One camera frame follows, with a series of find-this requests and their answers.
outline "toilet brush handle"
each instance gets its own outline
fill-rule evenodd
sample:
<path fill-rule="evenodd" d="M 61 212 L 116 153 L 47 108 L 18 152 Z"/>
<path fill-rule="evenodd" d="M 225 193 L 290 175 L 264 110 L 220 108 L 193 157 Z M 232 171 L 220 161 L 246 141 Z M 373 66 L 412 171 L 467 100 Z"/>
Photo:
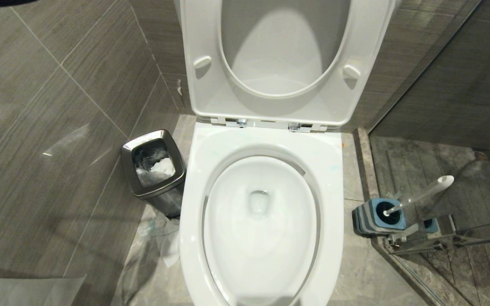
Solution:
<path fill-rule="evenodd" d="M 446 190 L 449 186 L 451 186 L 451 184 L 453 184 L 454 181 L 455 178 L 453 176 L 441 176 L 434 182 L 430 183 L 430 185 L 428 185 L 427 188 L 421 190 L 421 192 L 414 194 L 407 200 L 402 201 L 402 203 L 400 203 L 399 205 L 396 205 L 395 207 L 384 211 L 383 214 L 390 215 L 391 213 L 394 213 L 395 211 L 399 211 L 403 209 L 403 207 L 406 207 L 411 203 L 415 203 L 421 199 L 426 198 L 427 196 L 433 196 L 438 192 Z"/>

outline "marble floor tile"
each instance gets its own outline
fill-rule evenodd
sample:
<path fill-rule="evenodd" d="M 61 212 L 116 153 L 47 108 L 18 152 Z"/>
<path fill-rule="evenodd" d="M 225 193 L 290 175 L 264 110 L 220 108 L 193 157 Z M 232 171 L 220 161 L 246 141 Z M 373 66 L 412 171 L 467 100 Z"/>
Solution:
<path fill-rule="evenodd" d="M 181 115 L 173 138 L 188 159 L 195 116 Z M 364 200 L 352 134 L 343 134 L 345 176 L 344 253 L 338 282 L 328 306 L 391 305 L 422 306 L 426 303 L 379 255 L 370 240 L 353 232 L 351 211 Z M 181 271 L 181 262 L 167 267 L 160 259 L 156 239 L 145 234 L 155 217 L 145 208 L 134 242 L 120 277 L 111 306 L 193 306 Z"/>

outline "toilet lid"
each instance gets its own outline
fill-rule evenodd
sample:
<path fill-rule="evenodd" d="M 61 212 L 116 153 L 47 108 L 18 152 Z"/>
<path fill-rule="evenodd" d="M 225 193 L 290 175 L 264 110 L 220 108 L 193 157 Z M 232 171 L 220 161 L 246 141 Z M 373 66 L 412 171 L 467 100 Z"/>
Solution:
<path fill-rule="evenodd" d="M 214 183 L 204 218 L 208 266 L 230 306 L 294 300 L 317 238 L 313 194 L 296 169 L 272 157 L 240 159 Z"/>
<path fill-rule="evenodd" d="M 195 0 L 181 16 L 198 116 L 341 126 L 350 120 L 394 1 Z"/>

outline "trash can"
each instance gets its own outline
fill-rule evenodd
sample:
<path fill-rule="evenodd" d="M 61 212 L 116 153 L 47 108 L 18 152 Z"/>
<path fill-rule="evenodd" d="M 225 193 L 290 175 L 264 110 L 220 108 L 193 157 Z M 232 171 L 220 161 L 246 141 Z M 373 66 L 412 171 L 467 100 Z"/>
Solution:
<path fill-rule="evenodd" d="M 129 141 L 120 152 L 124 173 L 134 196 L 168 218 L 181 215 L 186 166 L 167 130 Z"/>

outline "white toilet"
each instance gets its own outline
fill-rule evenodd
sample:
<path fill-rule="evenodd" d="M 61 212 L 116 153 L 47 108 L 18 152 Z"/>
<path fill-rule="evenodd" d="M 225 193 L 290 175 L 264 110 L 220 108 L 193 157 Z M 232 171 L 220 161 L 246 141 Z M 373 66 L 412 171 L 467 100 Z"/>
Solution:
<path fill-rule="evenodd" d="M 181 211 L 196 306 L 323 306 L 342 260 L 342 139 L 393 0 L 181 0 L 198 116 Z"/>

